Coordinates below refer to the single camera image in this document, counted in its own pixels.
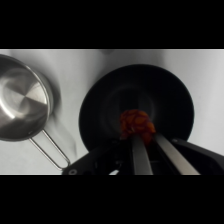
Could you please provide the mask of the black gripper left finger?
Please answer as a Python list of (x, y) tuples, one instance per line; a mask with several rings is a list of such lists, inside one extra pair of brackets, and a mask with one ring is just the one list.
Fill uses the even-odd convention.
[(147, 150), (139, 136), (132, 138), (132, 157), (135, 175), (152, 175), (152, 167)]

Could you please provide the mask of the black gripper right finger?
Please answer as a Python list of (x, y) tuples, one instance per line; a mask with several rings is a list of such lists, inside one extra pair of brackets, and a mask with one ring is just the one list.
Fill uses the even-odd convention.
[(162, 134), (156, 133), (154, 140), (181, 175), (199, 175), (199, 172)]

